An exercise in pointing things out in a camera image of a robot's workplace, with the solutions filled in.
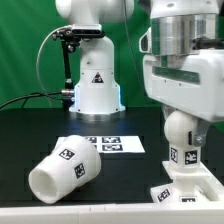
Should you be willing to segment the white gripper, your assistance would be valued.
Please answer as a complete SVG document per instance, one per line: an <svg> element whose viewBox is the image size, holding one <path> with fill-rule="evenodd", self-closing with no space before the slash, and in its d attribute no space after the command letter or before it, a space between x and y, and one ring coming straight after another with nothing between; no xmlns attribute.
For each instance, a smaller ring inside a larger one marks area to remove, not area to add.
<svg viewBox="0 0 224 224"><path fill-rule="evenodd" d="M199 50L174 59L168 67L147 54L143 77L148 97L163 103L164 119L175 109L196 116L188 132L189 145L204 146L209 122L224 121L224 50Z"/></svg>

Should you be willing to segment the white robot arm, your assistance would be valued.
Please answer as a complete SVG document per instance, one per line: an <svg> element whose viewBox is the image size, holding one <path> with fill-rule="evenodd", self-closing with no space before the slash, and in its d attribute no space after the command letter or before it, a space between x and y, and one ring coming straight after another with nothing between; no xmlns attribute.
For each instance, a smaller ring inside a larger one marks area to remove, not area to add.
<svg viewBox="0 0 224 224"><path fill-rule="evenodd" d="M206 128L224 121L224 47L217 17L224 0L139 0L150 28L139 40L147 95L196 119L193 144L204 143ZM80 80L70 111L111 116L125 109L114 79L114 45L104 23L129 18L133 0L56 0L69 22L56 33L65 50L80 48Z"/></svg>

